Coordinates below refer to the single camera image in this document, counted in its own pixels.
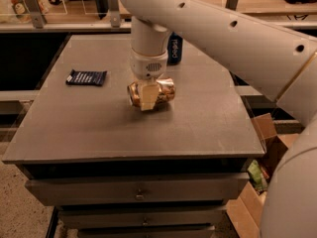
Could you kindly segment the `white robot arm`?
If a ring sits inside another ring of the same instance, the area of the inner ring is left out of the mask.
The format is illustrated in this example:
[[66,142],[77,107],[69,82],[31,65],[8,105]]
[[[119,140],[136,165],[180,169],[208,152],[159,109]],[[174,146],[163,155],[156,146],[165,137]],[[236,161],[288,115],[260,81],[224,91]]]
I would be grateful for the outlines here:
[[315,38],[199,0],[121,0],[247,82],[303,127],[277,165],[259,238],[317,238],[317,43]]

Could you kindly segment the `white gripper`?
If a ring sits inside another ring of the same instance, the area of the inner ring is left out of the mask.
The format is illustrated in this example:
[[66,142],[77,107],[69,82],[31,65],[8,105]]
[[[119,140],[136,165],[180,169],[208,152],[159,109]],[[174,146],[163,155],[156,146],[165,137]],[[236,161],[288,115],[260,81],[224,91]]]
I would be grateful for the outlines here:
[[130,52],[130,68],[139,82],[140,106],[142,111],[153,110],[158,96],[159,85],[151,78],[159,78],[166,71],[167,52],[161,55],[140,55],[134,50]]

